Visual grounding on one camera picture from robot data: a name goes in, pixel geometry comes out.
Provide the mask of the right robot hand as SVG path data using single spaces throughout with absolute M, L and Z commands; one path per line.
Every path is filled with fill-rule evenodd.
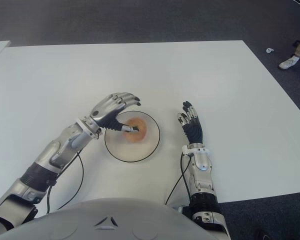
M 178 113 L 177 120 L 181 124 L 189 144 L 203 144 L 203 129 L 196 109 L 189 101 L 182 103 L 182 109 L 183 112 Z

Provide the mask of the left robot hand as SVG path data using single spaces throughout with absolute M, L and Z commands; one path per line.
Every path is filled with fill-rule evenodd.
M 137 126 L 129 126 L 117 120 L 118 114 L 132 105 L 141 105 L 140 99 L 132 93 L 112 93 L 91 110 L 90 117 L 99 127 L 114 131 L 138 133 Z

